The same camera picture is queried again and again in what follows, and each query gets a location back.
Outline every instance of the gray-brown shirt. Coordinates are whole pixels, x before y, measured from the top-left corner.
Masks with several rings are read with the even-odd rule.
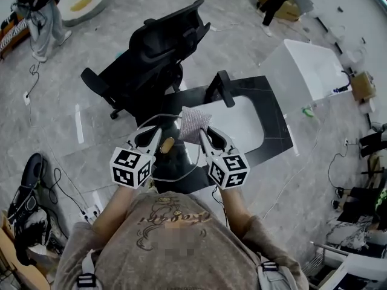
[[[75,224],[54,288],[71,289],[94,249],[104,289],[260,289],[260,254],[289,267],[298,288],[308,289],[297,261],[276,246],[259,218],[249,224],[239,240],[191,195],[143,193],[106,245],[89,224]]]

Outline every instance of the black office chair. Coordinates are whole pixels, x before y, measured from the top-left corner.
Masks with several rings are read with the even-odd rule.
[[[198,8],[203,0],[161,19],[148,19],[133,33],[129,49],[99,76],[86,68],[81,78],[113,108],[116,119],[123,109],[138,117],[150,117],[161,110],[165,90],[178,91],[183,79],[181,62],[197,48],[209,31]]]

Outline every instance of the white marker cube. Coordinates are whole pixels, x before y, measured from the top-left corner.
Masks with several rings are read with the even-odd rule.
[[[151,175],[153,158],[150,155],[116,147],[110,160],[113,182],[137,189]]]
[[[249,164],[243,154],[208,157],[209,176],[221,189],[242,186],[250,173]]]

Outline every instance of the marble floor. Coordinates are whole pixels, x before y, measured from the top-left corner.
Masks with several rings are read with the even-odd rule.
[[[47,63],[39,68],[40,79],[26,106],[23,93],[35,81],[28,70],[36,63],[26,40],[0,63],[0,208],[7,209],[18,188],[22,171],[33,152],[41,152],[50,163],[47,181],[54,181],[54,168],[62,169],[62,189],[80,205],[93,203],[97,190],[107,203],[116,186],[109,174],[109,159],[116,146],[137,127],[128,113],[109,117],[111,108],[88,89],[80,78],[90,67],[96,73],[106,68],[128,47],[131,34],[148,18],[160,18],[195,0],[109,0],[95,18],[72,27],[73,36],[62,47],[53,44]],[[296,23],[274,20],[273,37],[259,27],[262,18],[255,12],[256,0],[205,0],[200,7],[204,22],[212,29],[197,51],[183,62],[186,88],[208,85],[217,71],[225,69],[231,78],[256,76],[259,64],[283,39],[327,46],[322,30],[311,18]],[[83,143],[76,131],[76,112],[83,126]],[[310,240],[324,241],[324,225],[333,216],[330,200],[334,190],[328,181],[328,165],[337,152],[345,153],[345,137],[353,142],[367,131],[350,93],[316,104],[315,117],[301,111],[286,121],[294,138],[290,149],[252,169],[242,192],[249,209],[265,217],[266,226],[280,244],[305,262],[312,251]],[[350,146],[346,158],[332,167],[335,185],[361,185],[359,175],[365,162]],[[55,187],[56,210],[65,231],[79,220],[72,201]],[[202,190],[222,220],[222,210],[211,190]]]

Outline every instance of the shirt sleeve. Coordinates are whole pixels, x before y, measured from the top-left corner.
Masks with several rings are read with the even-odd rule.
[[[54,289],[71,289],[82,273],[82,260],[87,253],[91,249],[101,250],[104,246],[102,238],[93,232],[89,223],[76,223],[60,258]]]
[[[260,253],[278,265],[286,266],[292,273],[299,290],[308,290],[309,284],[300,264],[286,251],[275,244],[271,234],[265,229],[260,218],[253,216],[249,220],[250,228],[242,242],[255,253]]]

